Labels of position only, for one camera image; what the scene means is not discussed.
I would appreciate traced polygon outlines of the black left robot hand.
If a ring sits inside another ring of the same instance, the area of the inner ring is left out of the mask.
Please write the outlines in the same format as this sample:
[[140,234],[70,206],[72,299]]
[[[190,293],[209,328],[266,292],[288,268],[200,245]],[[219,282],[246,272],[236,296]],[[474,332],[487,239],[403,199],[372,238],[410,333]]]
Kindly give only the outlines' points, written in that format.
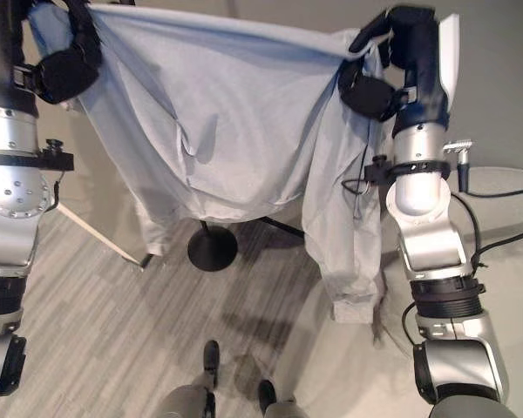
[[24,61],[22,22],[39,1],[0,1],[0,108],[37,116],[35,97],[57,105],[98,78],[100,40],[86,1],[67,1],[72,40],[38,64]]

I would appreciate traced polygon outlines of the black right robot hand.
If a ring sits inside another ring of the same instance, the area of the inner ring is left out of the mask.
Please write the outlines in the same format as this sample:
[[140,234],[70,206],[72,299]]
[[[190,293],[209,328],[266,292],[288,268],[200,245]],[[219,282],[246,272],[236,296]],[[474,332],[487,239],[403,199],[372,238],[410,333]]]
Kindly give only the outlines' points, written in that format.
[[337,87],[352,111],[379,122],[394,117],[394,133],[417,125],[449,126],[448,94],[440,81],[440,25],[431,7],[397,5],[364,26],[349,47],[351,53],[377,37],[383,67],[404,71],[404,86],[395,88],[365,75],[365,57],[343,61]]

